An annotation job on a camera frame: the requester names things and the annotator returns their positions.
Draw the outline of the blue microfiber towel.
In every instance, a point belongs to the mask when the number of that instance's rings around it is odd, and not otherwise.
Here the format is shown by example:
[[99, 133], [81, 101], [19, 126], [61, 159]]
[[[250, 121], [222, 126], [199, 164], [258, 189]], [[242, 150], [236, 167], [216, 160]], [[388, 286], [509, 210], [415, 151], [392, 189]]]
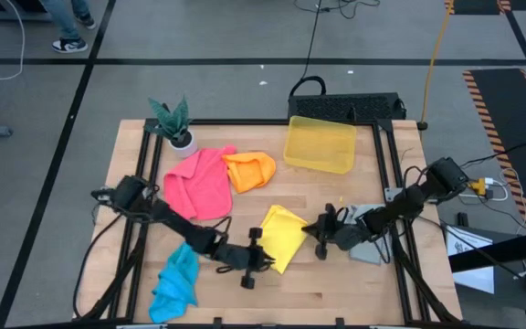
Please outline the blue microfiber towel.
[[154, 323], [167, 323], [179, 318], [185, 314], [188, 305], [197, 305], [195, 284], [198, 272], [198, 255], [187, 243], [182, 243], [158, 274], [149, 308]]

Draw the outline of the large hazard striped floor mat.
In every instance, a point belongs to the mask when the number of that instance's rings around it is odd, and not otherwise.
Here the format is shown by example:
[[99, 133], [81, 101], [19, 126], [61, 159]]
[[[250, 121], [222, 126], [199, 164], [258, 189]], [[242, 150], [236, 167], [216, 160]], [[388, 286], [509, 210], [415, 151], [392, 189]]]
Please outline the large hazard striped floor mat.
[[526, 226], [526, 72], [471, 69], [463, 79]]

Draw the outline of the yellow microfiber towel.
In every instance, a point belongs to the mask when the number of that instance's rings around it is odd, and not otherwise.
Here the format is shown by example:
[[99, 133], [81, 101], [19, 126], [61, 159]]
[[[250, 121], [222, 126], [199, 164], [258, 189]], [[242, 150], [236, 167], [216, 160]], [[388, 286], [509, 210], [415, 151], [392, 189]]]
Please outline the yellow microfiber towel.
[[307, 238], [302, 230], [309, 223], [280, 205], [270, 207], [260, 228], [259, 245], [275, 260], [271, 268], [283, 274]]

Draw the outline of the orange microfiber towel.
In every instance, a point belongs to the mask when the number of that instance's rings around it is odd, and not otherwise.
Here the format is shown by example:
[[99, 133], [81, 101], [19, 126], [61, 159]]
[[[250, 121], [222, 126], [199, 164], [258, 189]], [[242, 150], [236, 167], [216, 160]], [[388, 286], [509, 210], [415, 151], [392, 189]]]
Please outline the orange microfiber towel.
[[222, 156], [232, 186], [244, 193], [267, 184], [276, 172], [276, 162], [263, 152]]

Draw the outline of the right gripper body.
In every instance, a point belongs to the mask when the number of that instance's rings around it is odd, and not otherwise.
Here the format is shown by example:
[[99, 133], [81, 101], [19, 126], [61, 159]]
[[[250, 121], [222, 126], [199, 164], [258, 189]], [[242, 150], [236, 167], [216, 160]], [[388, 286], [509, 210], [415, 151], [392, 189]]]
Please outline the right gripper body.
[[342, 219], [344, 209], [345, 207], [336, 209], [332, 203], [327, 203], [324, 212], [318, 215], [319, 235], [313, 237], [318, 241], [314, 252], [319, 260], [327, 258], [329, 243], [346, 251], [372, 236], [370, 230], [364, 225], [361, 215], [354, 219], [353, 224], [346, 224]]

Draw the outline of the pink microfiber towel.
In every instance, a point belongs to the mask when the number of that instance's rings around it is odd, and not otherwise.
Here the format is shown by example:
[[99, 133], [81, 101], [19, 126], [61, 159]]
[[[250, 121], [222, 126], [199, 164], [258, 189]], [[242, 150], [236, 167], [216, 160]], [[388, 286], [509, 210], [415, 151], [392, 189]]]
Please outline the pink microfiber towel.
[[188, 220], [211, 220], [228, 215], [232, 195], [223, 156], [236, 150], [232, 144], [200, 149], [167, 172], [163, 187], [170, 208]]

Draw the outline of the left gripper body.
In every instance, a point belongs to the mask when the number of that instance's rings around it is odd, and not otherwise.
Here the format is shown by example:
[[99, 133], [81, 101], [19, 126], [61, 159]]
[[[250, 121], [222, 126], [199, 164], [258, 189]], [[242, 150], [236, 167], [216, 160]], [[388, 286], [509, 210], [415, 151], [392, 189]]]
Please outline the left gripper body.
[[229, 244], [228, 234], [224, 232], [216, 250], [216, 260], [224, 263], [224, 266], [218, 267], [216, 272], [224, 274], [244, 270], [245, 274], [241, 277], [240, 286], [245, 289], [253, 289], [255, 279], [252, 273], [267, 270], [267, 253], [262, 246], [258, 245], [258, 239], [262, 237], [262, 233], [262, 228], [251, 228], [248, 234], [250, 243], [244, 247]]

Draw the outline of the yellow power adapter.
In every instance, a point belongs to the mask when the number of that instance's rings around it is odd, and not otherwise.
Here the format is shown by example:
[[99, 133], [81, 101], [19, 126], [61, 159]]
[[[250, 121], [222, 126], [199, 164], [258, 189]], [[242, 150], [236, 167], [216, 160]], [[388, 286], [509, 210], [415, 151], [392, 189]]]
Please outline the yellow power adapter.
[[475, 180], [470, 180], [468, 182], [468, 188], [474, 192], [477, 196], [484, 196], [487, 190], [486, 178], [478, 178]]

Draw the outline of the white paper sheet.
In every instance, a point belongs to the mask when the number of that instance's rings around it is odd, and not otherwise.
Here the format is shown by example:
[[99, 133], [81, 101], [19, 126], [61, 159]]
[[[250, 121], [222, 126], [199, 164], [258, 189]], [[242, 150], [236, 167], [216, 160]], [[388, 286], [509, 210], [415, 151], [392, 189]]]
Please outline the white paper sheet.
[[[448, 256], [493, 244], [491, 239], [451, 226], [447, 226], [446, 238]], [[489, 294], [495, 292], [493, 267], [454, 272], [453, 278], [454, 282], [459, 285]]]

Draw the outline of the person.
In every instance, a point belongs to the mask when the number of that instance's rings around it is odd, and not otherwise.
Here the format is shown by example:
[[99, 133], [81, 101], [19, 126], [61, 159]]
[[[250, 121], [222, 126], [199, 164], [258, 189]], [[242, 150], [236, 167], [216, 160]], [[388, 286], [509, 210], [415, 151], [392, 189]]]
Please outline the person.
[[61, 54], [83, 52], [88, 49], [88, 44], [80, 36], [76, 23], [81, 23], [91, 30], [96, 27], [96, 22], [91, 15], [86, 0], [70, 0], [72, 13], [68, 11], [65, 0], [38, 0], [50, 14], [52, 21], [60, 31], [60, 38], [52, 43], [54, 51]]

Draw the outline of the black stand bar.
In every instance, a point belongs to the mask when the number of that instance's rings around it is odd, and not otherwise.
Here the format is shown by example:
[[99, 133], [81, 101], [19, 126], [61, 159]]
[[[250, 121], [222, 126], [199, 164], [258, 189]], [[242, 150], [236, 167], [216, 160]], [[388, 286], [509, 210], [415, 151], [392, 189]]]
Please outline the black stand bar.
[[[490, 239], [492, 244], [483, 247], [481, 250], [493, 258], [497, 263], [526, 260], [526, 235], [515, 236], [512, 234], [461, 226], [448, 226], [448, 228], [460, 229], [470, 235]], [[492, 265], [491, 260], [475, 250], [452, 255], [448, 259], [453, 272], [475, 270]]]

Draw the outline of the grey microfiber towel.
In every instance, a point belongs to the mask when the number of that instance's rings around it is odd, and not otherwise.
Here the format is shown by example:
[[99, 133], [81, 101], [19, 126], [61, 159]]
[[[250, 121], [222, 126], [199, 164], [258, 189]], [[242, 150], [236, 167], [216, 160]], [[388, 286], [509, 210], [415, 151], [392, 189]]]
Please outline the grey microfiber towel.
[[[342, 219], [346, 224], [353, 224], [355, 218], [369, 210], [382, 206], [383, 204], [348, 205], [342, 213]], [[375, 242], [365, 241], [359, 243], [349, 250], [349, 256], [352, 260], [374, 265], [388, 264], [392, 259], [390, 240], [390, 235], [386, 234]]]

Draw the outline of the black aluminium table frame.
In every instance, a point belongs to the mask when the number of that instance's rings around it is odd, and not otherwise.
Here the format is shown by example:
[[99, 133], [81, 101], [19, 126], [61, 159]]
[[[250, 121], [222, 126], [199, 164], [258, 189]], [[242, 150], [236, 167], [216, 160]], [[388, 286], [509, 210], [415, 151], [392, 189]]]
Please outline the black aluminium table frame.
[[[248, 231], [258, 226], [272, 205], [282, 205], [309, 222], [315, 221], [326, 203], [380, 203], [384, 200], [381, 175], [370, 126], [357, 126], [354, 168], [335, 175], [283, 162], [287, 120], [226, 121], [199, 124], [192, 130], [199, 147], [234, 145], [240, 153], [261, 151], [272, 156], [277, 172], [265, 186], [245, 194], [233, 191], [230, 243], [248, 244]], [[134, 174], [142, 142], [142, 120], [121, 121], [114, 145], [107, 186]], [[393, 121], [400, 165], [426, 164], [424, 150], [413, 121]], [[77, 297], [80, 314], [93, 307], [114, 278], [125, 223], [121, 218], [90, 253]], [[158, 272], [183, 239], [164, 225], [150, 225], [135, 304], [134, 322], [150, 322], [148, 309]], [[421, 271], [437, 298], [456, 317], [462, 318], [458, 295], [440, 229], [430, 222], [413, 225]], [[376, 266], [349, 259], [334, 245], [328, 258], [317, 260], [315, 239], [307, 238], [283, 275], [270, 270], [254, 273], [255, 288], [240, 287], [243, 271], [217, 274], [218, 263], [200, 260], [195, 291], [198, 307], [190, 305], [174, 324], [404, 324], [394, 263]]]

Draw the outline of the black perforated computer case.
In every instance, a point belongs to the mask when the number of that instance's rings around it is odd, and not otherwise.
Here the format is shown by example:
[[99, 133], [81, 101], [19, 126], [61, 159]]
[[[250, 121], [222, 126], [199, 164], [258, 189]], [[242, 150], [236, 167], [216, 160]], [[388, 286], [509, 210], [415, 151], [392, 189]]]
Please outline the black perforated computer case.
[[290, 96], [291, 116], [350, 123], [404, 120], [406, 108], [394, 92]]

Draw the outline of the small hazard striped floor mat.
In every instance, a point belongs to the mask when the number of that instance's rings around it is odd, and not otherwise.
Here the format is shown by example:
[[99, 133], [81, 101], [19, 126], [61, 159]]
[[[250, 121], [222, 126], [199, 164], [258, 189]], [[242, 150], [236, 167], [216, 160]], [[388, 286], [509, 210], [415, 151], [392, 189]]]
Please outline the small hazard striped floor mat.
[[444, 0], [451, 15], [501, 15], [511, 10], [511, 0]]

